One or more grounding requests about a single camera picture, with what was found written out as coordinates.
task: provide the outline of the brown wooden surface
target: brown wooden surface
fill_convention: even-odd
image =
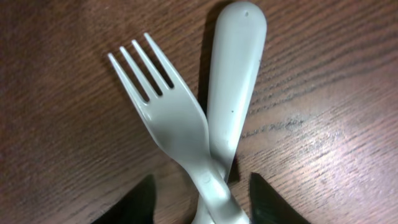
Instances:
[[[269,26],[233,194],[249,212],[258,172],[312,223],[398,223],[398,2],[255,3]],[[222,5],[2,1],[0,223],[91,223],[150,173],[156,223],[188,220],[195,187],[106,54],[149,32],[203,103]]]

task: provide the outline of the table surface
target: table surface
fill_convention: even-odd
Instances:
[[[398,223],[398,2],[253,1],[268,31],[231,187],[260,173],[312,223]],[[5,0],[0,7],[1,223],[91,223],[147,174],[156,223],[197,191],[153,142],[106,54],[149,32],[205,105],[227,2]]]

